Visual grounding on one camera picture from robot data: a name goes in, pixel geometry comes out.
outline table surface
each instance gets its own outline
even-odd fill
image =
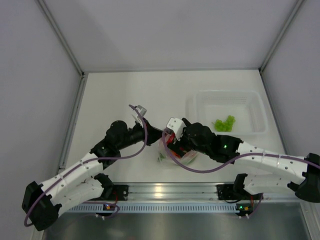
[[[116,120],[133,127],[132,105],[147,109],[145,118],[159,129],[165,128],[170,117],[186,117],[196,122],[194,96],[200,90],[256,91],[263,101],[268,120],[268,132],[260,135],[240,135],[238,138],[260,148],[283,154],[279,132],[258,70],[202,70],[90,73],[84,90],[66,166],[79,161],[105,137],[106,130]],[[121,151],[128,156],[138,151],[142,143]],[[158,143],[146,147],[132,158],[118,160],[107,168],[115,183],[196,183],[233,182],[239,173],[255,174],[253,168],[228,165],[215,173],[199,174],[157,162]],[[189,167],[208,170],[220,163],[200,154]]]

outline slotted metal strip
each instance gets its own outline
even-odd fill
[[[237,205],[228,203],[130,203],[120,202],[119,213],[238,213]],[[103,204],[80,204],[68,213],[109,213]]]

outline gray wall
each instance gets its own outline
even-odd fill
[[[290,154],[320,154],[320,1],[307,0],[264,72]]]
[[[255,68],[296,0],[46,0],[85,71]]]
[[[57,170],[80,78],[33,0],[1,1],[0,49],[0,233],[23,240],[25,188]]]

